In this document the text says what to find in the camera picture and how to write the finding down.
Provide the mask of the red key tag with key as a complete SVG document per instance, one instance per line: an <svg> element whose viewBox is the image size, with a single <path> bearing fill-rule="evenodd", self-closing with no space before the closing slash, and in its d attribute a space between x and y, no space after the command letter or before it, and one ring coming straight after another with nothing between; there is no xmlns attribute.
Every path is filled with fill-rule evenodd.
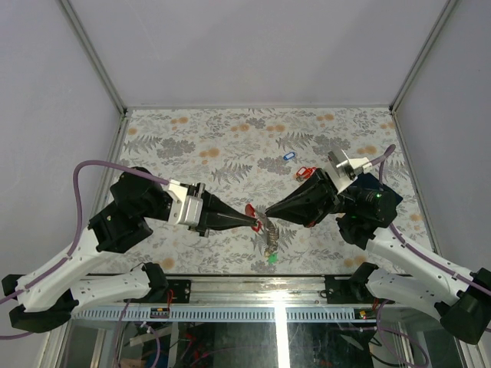
<svg viewBox="0 0 491 368"><path fill-rule="evenodd" d="M262 222L259 219L258 212L255 210L252 204L249 203L245 206L245 214L255 219L255 224L251 227L251 229L256 233L260 232L262 229Z"/></svg>

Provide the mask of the metal key holder red handle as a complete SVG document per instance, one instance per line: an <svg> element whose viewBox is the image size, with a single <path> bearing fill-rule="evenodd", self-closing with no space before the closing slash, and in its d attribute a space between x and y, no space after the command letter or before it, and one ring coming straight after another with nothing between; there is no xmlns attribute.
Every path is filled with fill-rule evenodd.
<svg viewBox="0 0 491 368"><path fill-rule="evenodd" d="M262 224L262 235L265 239L266 257L275 254L278 251L279 229L264 213L258 213L258 219Z"/></svg>

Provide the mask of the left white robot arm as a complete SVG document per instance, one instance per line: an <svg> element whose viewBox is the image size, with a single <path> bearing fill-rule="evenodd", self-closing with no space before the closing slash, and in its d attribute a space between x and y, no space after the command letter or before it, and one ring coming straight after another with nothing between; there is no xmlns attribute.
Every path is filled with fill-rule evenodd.
<svg viewBox="0 0 491 368"><path fill-rule="evenodd" d="M13 328L42 334L75 314L111 302L169 302L166 275L159 264L150 261L126 274L86 279L95 268L149 238L153 231L148 219L185 226L201 236L259 223L207 192L202 183L160 179L143 167L122 166L119 170L120 178L110 187L112 202L87 226L77 225L69 246L36 271L2 279L2 301L18 303L8 314Z"/></svg>

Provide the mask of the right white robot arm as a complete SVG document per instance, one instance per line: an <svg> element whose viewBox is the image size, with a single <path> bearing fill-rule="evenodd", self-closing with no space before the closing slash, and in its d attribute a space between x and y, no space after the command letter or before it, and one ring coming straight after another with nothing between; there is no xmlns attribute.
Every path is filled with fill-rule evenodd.
<svg viewBox="0 0 491 368"><path fill-rule="evenodd" d="M350 283L358 302L372 297L394 301L434 318L444 330L475 345L490 326L490 272L471 271L410 242L394 226L401 197L388 186L316 169L282 201L268 207L269 218L306 228L336 215L341 237L350 245L387 259L405 271L392 274L376 265L360 266Z"/></svg>

